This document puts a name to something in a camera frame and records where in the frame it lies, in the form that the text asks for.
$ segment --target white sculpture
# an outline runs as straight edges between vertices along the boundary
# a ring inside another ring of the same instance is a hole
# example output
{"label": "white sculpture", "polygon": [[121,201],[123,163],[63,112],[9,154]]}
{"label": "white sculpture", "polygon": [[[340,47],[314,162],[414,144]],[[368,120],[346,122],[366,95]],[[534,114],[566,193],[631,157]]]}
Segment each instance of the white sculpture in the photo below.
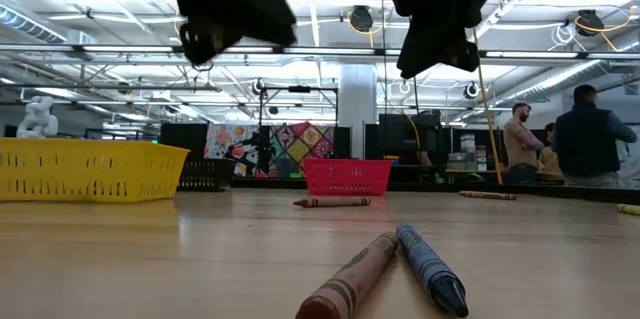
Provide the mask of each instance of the white sculpture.
{"label": "white sculpture", "polygon": [[58,134],[58,118],[51,115],[52,97],[35,96],[27,104],[27,114],[18,126],[18,138],[46,138]]}

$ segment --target crayon tip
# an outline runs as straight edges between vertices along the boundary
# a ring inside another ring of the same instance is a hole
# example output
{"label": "crayon tip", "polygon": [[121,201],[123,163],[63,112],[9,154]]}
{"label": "crayon tip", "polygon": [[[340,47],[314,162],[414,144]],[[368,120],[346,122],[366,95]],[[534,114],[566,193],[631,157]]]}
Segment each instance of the crayon tip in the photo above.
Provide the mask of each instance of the crayon tip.
{"label": "crayon tip", "polygon": [[433,301],[449,313],[455,314],[458,318],[466,318],[469,315],[465,291],[458,279],[450,276],[442,277],[429,289]]}

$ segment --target crayon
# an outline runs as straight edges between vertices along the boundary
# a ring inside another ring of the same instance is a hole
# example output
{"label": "crayon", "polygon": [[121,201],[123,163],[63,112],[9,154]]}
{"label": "crayon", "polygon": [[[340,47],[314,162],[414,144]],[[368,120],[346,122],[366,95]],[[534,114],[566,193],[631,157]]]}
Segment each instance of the crayon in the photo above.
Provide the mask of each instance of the crayon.
{"label": "crayon", "polygon": [[293,202],[294,205],[301,206],[303,208],[318,208],[318,207],[338,207],[338,206],[369,206],[371,205],[370,198],[320,198],[320,199],[303,199]]}
{"label": "crayon", "polygon": [[396,235],[402,242],[411,268],[441,309],[459,318],[469,315],[466,291],[457,275],[445,264],[410,225],[399,225]]}
{"label": "crayon", "polygon": [[308,297],[296,319],[350,319],[398,248],[398,237],[380,234]]}
{"label": "crayon", "polygon": [[458,194],[467,198],[481,198],[481,199],[516,200],[517,198],[515,194],[501,194],[501,193],[462,191]]}
{"label": "crayon", "polygon": [[640,215],[640,206],[618,204],[618,211],[624,214]]}

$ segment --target dark jacket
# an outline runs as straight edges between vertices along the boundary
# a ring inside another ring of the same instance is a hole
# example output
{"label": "dark jacket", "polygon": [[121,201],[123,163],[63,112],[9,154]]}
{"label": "dark jacket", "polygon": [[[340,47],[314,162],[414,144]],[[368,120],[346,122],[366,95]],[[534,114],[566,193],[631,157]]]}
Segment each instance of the dark jacket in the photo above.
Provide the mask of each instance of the dark jacket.
{"label": "dark jacket", "polygon": [[575,105],[558,117],[554,149],[565,175],[592,177],[620,170],[611,112],[595,105]]}

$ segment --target yellow pole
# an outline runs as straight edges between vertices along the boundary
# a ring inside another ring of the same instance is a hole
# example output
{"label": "yellow pole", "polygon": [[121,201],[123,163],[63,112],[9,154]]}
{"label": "yellow pole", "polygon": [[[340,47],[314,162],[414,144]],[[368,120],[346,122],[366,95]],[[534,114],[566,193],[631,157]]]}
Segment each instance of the yellow pole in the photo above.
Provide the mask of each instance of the yellow pole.
{"label": "yellow pole", "polygon": [[[473,38],[475,39],[476,46],[478,45],[478,33],[473,28]],[[478,51],[478,61],[480,61],[480,51]],[[496,173],[498,174],[498,184],[502,185],[502,171],[500,170],[500,162],[498,158],[498,150],[496,147],[496,139],[493,136],[493,118],[489,112],[489,103],[487,102],[487,90],[484,87],[484,78],[482,77],[482,65],[478,65],[478,75],[480,76],[480,90],[482,91],[482,103],[484,104],[484,115],[487,117],[487,124],[489,125],[489,138],[491,139],[491,150],[493,151],[493,160],[496,163]]]}

